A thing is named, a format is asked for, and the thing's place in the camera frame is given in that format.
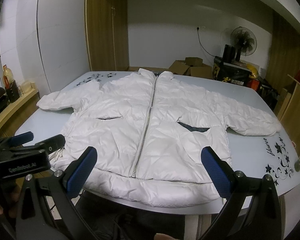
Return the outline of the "wooden side shelf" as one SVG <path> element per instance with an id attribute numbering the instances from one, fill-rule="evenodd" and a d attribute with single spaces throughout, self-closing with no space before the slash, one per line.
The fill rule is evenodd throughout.
<path id="1" fill-rule="evenodd" d="M 0 113 L 0 138 L 13 136 L 22 124 L 38 109 L 39 92 L 32 88 Z"/>

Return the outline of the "wooden cabinet right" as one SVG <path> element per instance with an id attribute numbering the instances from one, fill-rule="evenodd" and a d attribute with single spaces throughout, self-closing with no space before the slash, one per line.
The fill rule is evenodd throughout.
<path id="1" fill-rule="evenodd" d="M 300 82 L 290 75 L 288 77 L 296 85 L 280 122 L 290 140 L 295 143 L 297 153 L 300 153 Z"/>

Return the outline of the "yellow helmet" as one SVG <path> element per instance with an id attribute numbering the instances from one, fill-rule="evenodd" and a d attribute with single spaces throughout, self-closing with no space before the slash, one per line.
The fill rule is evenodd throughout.
<path id="1" fill-rule="evenodd" d="M 251 74 L 249 75 L 249 77 L 251 79 L 256 79 L 258 78 L 258 70 L 257 68 L 253 65 L 253 64 L 250 64 L 250 63 L 247 63 L 246 64 L 246 67 L 250 70 Z"/>

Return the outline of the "black standing fan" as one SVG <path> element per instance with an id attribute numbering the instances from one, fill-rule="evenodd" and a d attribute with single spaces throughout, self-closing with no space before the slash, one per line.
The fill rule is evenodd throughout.
<path id="1" fill-rule="evenodd" d="M 241 56 L 252 55 L 257 48 L 257 39 L 254 33 L 245 27 L 234 29 L 230 36 L 230 42 L 236 48 L 235 61 L 239 62 Z"/>

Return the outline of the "brown cardboard box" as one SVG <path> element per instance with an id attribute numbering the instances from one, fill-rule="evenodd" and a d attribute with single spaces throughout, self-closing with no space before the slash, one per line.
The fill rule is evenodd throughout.
<path id="1" fill-rule="evenodd" d="M 212 79 L 212 67 L 204 64 L 198 57 L 175 60 L 168 69 L 173 74 Z"/>

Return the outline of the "white puffer jacket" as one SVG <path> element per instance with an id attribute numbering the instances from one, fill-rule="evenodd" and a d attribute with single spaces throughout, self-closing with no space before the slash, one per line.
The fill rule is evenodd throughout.
<path id="1" fill-rule="evenodd" d="M 227 163 L 226 130 L 246 136 L 272 136 L 277 118 L 171 72 L 140 69 L 101 84 L 92 80 L 38 102 L 42 110 L 71 108 L 62 128 L 65 145 L 51 166 L 64 170 L 92 146 L 97 163 L 85 190 L 154 207 L 187 207 L 219 198 L 200 155 L 210 146 Z"/>

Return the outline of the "black yellow delivery box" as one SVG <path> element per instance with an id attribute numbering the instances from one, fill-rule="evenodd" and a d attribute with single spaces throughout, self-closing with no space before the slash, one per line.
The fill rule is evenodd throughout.
<path id="1" fill-rule="evenodd" d="M 212 68 L 214 80 L 247 87 L 253 78 L 253 72 L 244 63 L 227 63 L 221 57 L 215 56 Z"/>

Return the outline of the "oil bottle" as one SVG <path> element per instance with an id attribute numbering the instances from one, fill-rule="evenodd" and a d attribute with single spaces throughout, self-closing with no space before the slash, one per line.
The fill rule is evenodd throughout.
<path id="1" fill-rule="evenodd" d="M 10 103 L 16 102 L 20 98 L 18 86 L 12 71 L 6 65 L 3 66 L 3 81 Z"/>

